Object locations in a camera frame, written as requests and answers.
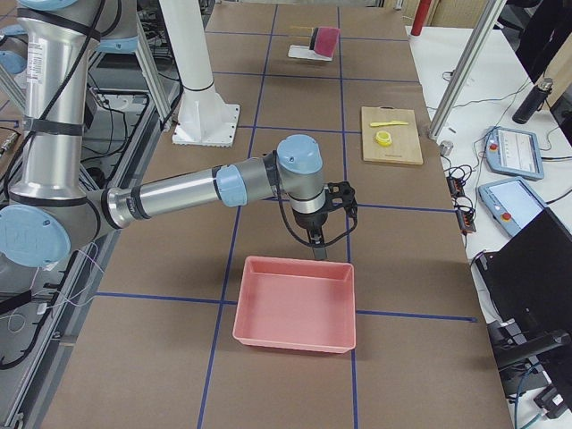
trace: pink tray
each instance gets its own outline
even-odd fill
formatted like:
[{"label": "pink tray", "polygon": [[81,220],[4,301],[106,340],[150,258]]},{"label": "pink tray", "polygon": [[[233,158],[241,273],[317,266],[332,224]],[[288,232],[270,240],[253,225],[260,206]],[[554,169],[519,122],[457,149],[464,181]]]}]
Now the pink tray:
[{"label": "pink tray", "polygon": [[250,346],[354,349],[353,265],[247,257],[232,335]]}]

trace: wooden cutting board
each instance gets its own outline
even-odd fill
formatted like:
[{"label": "wooden cutting board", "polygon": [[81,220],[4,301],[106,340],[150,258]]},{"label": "wooden cutting board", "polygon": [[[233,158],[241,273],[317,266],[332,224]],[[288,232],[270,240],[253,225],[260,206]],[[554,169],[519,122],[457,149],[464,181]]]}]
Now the wooden cutting board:
[{"label": "wooden cutting board", "polygon": [[[370,127],[371,122],[403,121],[409,125]],[[383,147],[375,141],[377,131],[391,134],[391,146]],[[415,112],[382,107],[361,108],[361,136],[364,161],[394,164],[423,164]]]}]

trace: yellow ring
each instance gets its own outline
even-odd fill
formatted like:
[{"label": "yellow ring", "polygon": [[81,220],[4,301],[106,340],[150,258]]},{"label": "yellow ring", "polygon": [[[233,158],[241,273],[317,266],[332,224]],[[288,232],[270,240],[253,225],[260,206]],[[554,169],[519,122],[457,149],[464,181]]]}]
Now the yellow ring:
[{"label": "yellow ring", "polygon": [[387,131],[377,131],[375,133],[375,141],[379,146],[391,146],[391,134]]}]

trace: black bottle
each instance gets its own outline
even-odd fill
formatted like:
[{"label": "black bottle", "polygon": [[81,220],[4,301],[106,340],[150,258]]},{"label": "black bottle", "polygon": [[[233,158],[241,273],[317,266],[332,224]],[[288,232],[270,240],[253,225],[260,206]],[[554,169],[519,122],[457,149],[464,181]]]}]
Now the black bottle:
[{"label": "black bottle", "polygon": [[543,105],[546,97],[552,92],[551,78],[544,78],[542,82],[535,85],[528,93],[525,101],[512,115],[512,120],[516,123],[527,123],[530,117]]}]

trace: blue and white control panel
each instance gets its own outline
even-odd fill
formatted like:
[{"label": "blue and white control panel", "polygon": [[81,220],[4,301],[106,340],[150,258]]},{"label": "blue and white control panel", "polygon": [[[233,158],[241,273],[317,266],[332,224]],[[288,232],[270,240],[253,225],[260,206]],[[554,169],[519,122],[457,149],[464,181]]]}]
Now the blue and white control panel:
[{"label": "blue and white control panel", "polygon": [[492,217],[511,237],[547,207],[522,177],[488,183],[478,190]]},{"label": "blue and white control panel", "polygon": [[492,128],[486,137],[485,154],[494,172],[532,181],[544,177],[538,139],[533,132]]}]

